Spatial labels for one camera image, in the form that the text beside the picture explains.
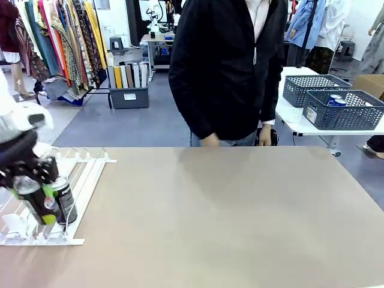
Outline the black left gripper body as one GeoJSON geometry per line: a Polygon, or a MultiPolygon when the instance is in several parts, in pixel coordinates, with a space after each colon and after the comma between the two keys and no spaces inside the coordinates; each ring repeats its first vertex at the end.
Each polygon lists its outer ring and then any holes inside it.
{"type": "Polygon", "coordinates": [[[37,132],[34,130],[1,143],[1,187],[12,188],[17,176],[27,176],[40,185],[56,181],[59,176],[56,158],[37,156],[33,151],[36,144],[37,132]]]}

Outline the person's right hand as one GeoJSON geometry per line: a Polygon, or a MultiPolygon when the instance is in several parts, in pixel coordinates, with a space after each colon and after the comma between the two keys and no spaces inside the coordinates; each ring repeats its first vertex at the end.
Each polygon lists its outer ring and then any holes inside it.
{"type": "Polygon", "coordinates": [[[201,145],[203,147],[220,147],[221,142],[217,135],[212,133],[211,135],[201,140],[201,145]]]}

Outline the person's left hand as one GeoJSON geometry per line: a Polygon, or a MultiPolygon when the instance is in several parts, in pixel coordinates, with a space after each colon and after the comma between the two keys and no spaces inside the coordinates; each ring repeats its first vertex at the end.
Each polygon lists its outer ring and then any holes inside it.
{"type": "Polygon", "coordinates": [[[263,124],[259,134],[259,146],[271,146],[271,124],[263,124]]]}

